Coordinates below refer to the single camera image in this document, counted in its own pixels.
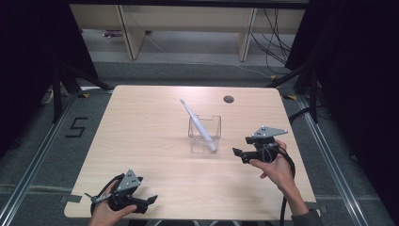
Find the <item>black tape numeral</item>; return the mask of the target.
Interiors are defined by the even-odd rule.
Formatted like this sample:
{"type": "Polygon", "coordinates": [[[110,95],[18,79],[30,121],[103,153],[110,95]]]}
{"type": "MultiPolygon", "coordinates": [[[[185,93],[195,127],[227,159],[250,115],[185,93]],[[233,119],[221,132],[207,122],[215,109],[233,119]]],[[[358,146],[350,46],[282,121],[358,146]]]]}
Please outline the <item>black tape numeral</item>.
{"type": "Polygon", "coordinates": [[[71,134],[67,134],[66,137],[67,138],[78,138],[81,137],[83,135],[83,133],[86,130],[86,126],[85,125],[81,125],[82,121],[86,121],[88,119],[88,117],[75,117],[70,129],[72,130],[71,134]]]}

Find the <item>person's left hand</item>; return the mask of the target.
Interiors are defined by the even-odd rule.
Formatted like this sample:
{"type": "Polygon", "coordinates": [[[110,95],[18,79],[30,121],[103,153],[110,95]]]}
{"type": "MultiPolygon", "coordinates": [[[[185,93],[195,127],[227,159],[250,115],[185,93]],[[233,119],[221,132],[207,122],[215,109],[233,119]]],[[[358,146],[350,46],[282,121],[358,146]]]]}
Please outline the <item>person's left hand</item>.
{"type": "Polygon", "coordinates": [[[119,211],[112,210],[108,201],[98,203],[88,222],[88,226],[115,226],[121,219],[132,214],[137,209],[136,205],[129,205],[119,211]]]}

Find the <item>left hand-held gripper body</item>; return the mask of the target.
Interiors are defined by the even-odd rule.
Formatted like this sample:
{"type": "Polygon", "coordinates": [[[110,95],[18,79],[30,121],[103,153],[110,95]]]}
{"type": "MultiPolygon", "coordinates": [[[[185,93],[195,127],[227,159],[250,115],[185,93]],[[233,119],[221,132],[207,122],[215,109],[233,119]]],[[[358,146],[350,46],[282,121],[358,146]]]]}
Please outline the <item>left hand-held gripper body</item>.
{"type": "Polygon", "coordinates": [[[133,204],[146,206],[142,204],[143,200],[133,197],[142,180],[143,178],[137,177],[131,169],[126,173],[115,176],[98,195],[90,196],[87,194],[91,201],[90,213],[93,213],[95,206],[102,201],[108,201],[109,207],[114,211],[119,211],[133,204]]]}

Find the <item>black metal stand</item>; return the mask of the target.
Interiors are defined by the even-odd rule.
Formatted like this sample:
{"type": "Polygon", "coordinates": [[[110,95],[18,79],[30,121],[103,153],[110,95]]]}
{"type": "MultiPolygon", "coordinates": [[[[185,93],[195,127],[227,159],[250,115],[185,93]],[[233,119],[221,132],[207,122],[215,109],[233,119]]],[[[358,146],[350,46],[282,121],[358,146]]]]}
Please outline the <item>black metal stand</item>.
{"type": "Polygon", "coordinates": [[[113,90],[114,88],[101,81],[97,73],[85,73],[73,66],[65,63],[60,63],[54,67],[52,74],[52,88],[54,96],[54,119],[57,122],[62,116],[62,101],[61,101],[61,87],[64,87],[69,94],[81,94],[82,89],[77,78],[83,78],[89,83],[99,87],[103,90],[113,90]]]}
{"type": "Polygon", "coordinates": [[[311,118],[315,123],[317,123],[317,74],[312,66],[308,66],[307,64],[299,66],[292,72],[284,75],[277,80],[274,80],[271,84],[267,85],[267,87],[276,88],[283,83],[293,79],[294,77],[297,77],[297,80],[295,82],[293,91],[295,94],[304,94],[305,92],[308,92],[310,94],[310,106],[308,107],[308,109],[311,114],[311,118]]]}

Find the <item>black curtain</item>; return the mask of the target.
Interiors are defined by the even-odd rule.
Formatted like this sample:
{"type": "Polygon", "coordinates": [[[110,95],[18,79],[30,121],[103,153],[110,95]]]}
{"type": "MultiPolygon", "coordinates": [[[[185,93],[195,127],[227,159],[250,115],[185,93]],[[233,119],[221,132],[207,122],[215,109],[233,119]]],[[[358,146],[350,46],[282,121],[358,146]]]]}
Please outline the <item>black curtain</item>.
{"type": "Polygon", "coordinates": [[[67,0],[0,0],[0,158],[22,133],[54,70],[97,76],[67,0]]]}
{"type": "Polygon", "coordinates": [[[316,69],[353,154],[399,225],[399,0],[346,0],[316,69]]]}

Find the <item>clear plastic container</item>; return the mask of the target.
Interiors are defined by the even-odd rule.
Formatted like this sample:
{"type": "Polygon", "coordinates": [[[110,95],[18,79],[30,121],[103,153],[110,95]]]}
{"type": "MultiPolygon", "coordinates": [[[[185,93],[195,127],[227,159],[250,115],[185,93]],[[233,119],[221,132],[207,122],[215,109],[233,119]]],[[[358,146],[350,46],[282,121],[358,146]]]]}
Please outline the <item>clear plastic container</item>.
{"type": "Polygon", "coordinates": [[[221,117],[214,115],[198,115],[197,118],[209,135],[206,139],[196,127],[192,119],[189,120],[188,137],[192,153],[215,153],[221,138],[221,117]]]}

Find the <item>metal floor rail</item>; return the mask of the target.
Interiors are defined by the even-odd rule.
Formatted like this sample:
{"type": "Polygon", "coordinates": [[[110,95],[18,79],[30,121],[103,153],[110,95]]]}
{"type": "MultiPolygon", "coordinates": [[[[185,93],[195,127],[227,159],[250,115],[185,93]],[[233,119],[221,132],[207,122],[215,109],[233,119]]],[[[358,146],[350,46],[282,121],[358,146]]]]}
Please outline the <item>metal floor rail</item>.
{"type": "Polygon", "coordinates": [[[44,140],[40,144],[37,149],[35,155],[30,161],[26,171],[24,172],[19,183],[13,188],[8,201],[5,206],[0,211],[0,226],[9,226],[11,221],[13,220],[15,214],[20,208],[24,197],[28,191],[28,188],[31,186],[33,180],[35,179],[45,157],[49,153],[50,147],[56,140],[56,136],[65,120],[67,114],[70,111],[70,108],[74,104],[77,99],[77,94],[70,94],[66,99],[65,104],[61,108],[62,113],[59,118],[52,123],[49,131],[47,132],[44,140]]]}
{"type": "Polygon", "coordinates": [[[331,177],[337,187],[337,190],[339,191],[339,194],[343,200],[343,203],[354,225],[369,226],[368,220],[364,216],[364,213],[361,209],[361,206],[357,198],[354,195],[354,192],[347,183],[343,175],[343,172],[338,165],[338,162],[333,156],[332,151],[330,150],[330,147],[327,144],[327,140],[320,129],[320,126],[318,125],[317,122],[314,121],[310,112],[305,114],[305,119],[311,129],[311,133],[316,141],[316,144],[321,152],[321,155],[324,158],[328,171],[331,174],[331,177]]]}

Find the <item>white electric toothbrush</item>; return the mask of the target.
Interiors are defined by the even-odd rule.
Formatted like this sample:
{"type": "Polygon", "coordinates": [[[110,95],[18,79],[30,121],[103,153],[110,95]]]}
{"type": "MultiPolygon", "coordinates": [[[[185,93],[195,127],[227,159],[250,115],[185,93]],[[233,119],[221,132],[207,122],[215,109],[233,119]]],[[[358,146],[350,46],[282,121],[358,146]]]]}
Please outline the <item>white electric toothbrush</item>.
{"type": "Polygon", "coordinates": [[[189,137],[191,151],[194,153],[214,153],[217,150],[214,139],[210,136],[199,117],[190,109],[184,99],[180,100],[190,117],[189,137]]]}

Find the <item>light wooden shelf unit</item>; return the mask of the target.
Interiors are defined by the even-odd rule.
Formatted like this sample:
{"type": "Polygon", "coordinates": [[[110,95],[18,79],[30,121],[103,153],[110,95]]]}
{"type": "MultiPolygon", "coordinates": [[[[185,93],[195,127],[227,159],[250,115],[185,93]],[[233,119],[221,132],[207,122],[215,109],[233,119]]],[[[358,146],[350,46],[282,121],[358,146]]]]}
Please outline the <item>light wooden shelf unit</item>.
{"type": "Polygon", "coordinates": [[[302,9],[210,8],[71,4],[81,29],[119,30],[130,59],[136,59],[146,31],[222,32],[235,35],[239,60],[247,60],[250,36],[294,35],[302,9]]]}

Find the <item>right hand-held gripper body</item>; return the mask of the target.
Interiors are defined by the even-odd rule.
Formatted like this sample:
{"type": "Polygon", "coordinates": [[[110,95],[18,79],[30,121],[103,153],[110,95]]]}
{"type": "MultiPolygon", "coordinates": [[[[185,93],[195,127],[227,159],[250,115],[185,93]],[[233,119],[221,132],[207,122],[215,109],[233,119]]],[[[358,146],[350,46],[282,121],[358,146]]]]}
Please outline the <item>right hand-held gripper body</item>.
{"type": "Polygon", "coordinates": [[[255,152],[260,155],[260,161],[264,163],[273,162],[279,153],[279,144],[275,136],[285,135],[288,131],[284,129],[261,126],[250,137],[246,137],[247,144],[255,147],[255,152]]]}

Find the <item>person's right hand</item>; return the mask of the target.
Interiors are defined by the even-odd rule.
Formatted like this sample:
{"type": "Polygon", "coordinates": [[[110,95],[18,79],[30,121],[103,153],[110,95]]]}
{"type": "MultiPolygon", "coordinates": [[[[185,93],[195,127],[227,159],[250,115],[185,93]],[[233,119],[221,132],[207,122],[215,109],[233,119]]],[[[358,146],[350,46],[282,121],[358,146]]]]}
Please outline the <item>person's right hand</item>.
{"type": "Polygon", "coordinates": [[[264,163],[260,160],[252,159],[249,164],[261,170],[260,178],[269,178],[281,192],[287,193],[295,189],[295,180],[290,164],[281,153],[277,155],[272,163],[264,163]]]}

